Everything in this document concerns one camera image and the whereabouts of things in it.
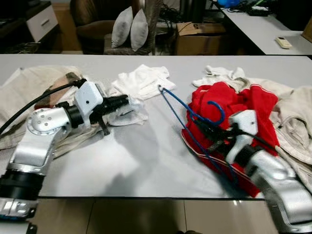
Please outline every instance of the blue object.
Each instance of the blue object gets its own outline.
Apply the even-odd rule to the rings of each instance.
[[[218,0],[218,3],[225,8],[237,6],[239,2],[240,0]]]
[[[196,138],[193,136],[193,134],[191,133],[191,131],[185,126],[185,124],[182,122],[182,120],[180,119],[180,117],[177,115],[176,111],[174,110],[174,108],[172,107],[172,105],[170,104],[170,102],[167,100],[167,98],[165,97],[164,92],[170,94],[172,97],[174,97],[178,102],[180,102],[182,104],[182,106],[184,106],[189,112],[190,112],[190,117],[193,119],[193,116],[196,116],[198,118],[200,118],[201,120],[204,121],[208,121],[210,123],[213,123],[215,125],[219,125],[223,122],[225,114],[224,114],[224,110],[221,108],[221,106],[219,104],[217,104],[214,101],[209,101],[207,104],[209,105],[214,105],[215,107],[218,108],[218,110],[221,113],[221,119],[217,122],[213,122],[208,118],[203,118],[200,115],[194,113],[194,111],[188,106],[186,105],[181,99],[179,99],[175,94],[173,94],[171,91],[169,91],[166,88],[161,89],[160,85],[158,86],[158,89],[160,91],[160,93],[162,94],[163,98],[166,100],[167,104],[169,105],[170,109],[172,110],[172,112],[174,113],[175,117],[179,120],[180,124],[183,126],[183,128],[188,132],[188,134],[191,136],[192,140],[195,142],[195,144],[200,148],[200,150],[205,154],[206,158],[213,164],[213,166],[221,173],[221,175],[223,175],[225,178],[227,178],[227,176],[224,174],[224,172],[221,170],[221,168],[213,161],[213,159],[210,157],[209,153],[207,152],[207,150],[196,140]],[[233,171],[232,165],[229,164],[227,162],[229,168],[230,168],[230,173],[232,176],[232,179],[234,180],[234,184],[238,185],[238,179]]]

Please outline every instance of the drawer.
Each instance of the drawer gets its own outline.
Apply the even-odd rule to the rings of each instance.
[[[58,24],[58,20],[50,5],[34,17],[30,18],[26,23],[33,39],[35,42],[38,42]]]

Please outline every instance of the white desk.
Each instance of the white desk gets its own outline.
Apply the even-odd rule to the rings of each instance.
[[[174,93],[189,102],[193,79],[206,65],[242,67],[249,77],[272,79],[292,87],[311,84],[312,61],[307,57],[131,57],[92,55],[0,55],[0,85],[18,68],[36,65],[75,65],[93,80],[110,83],[120,72],[142,63],[166,66]],[[177,112],[185,110],[172,101]],[[145,101],[149,121],[144,125],[115,127],[105,138],[97,135],[79,149],[53,161],[41,196],[131,196],[242,198],[240,193],[201,164],[186,148],[181,126],[161,96]],[[0,174],[12,150],[0,152]]]
[[[312,43],[301,36],[302,31],[291,31],[274,16],[255,17],[227,9],[223,13],[266,55],[312,55]],[[292,48],[282,49],[277,37],[286,38]]]

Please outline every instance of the white table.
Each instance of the white table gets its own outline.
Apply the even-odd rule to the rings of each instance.
[[[274,16],[255,17],[247,13],[223,13],[265,54],[265,55],[312,55],[312,43],[301,36],[302,31],[292,31]],[[284,37],[292,48],[282,49],[275,39]]]
[[[0,55],[0,85],[18,68],[36,65],[75,65],[93,80],[109,84],[118,73],[142,63],[166,66],[174,93],[189,102],[206,65],[242,67],[249,77],[267,78],[292,87],[311,84],[312,62],[307,57],[198,56],[131,57],[92,55]],[[175,101],[181,116],[185,110]],[[181,126],[161,96],[145,101],[149,121],[144,125],[115,127],[113,132],[84,143],[53,161],[41,196],[49,197],[178,197],[242,198],[244,194],[201,164],[186,148]],[[0,152],[0,174],[12,154]]]

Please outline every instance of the brown armchair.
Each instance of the brown armchair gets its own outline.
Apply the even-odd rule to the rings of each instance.
[[[71,0],[70,10],[84,54],[102,55],[104,36],[113,31],[115,19],[132,6],[134,15],[140,0]]]
[[[145,16],[148,23],[148,36],[145,44],[133,51],[130,43],[126,42],[118,48],[111,47],[112,34],[105,35],[104,54],[105,55],[148,55],[150,52],[155,55],[155,32],[158,16],[160,13],[162,0],[145,0]]]

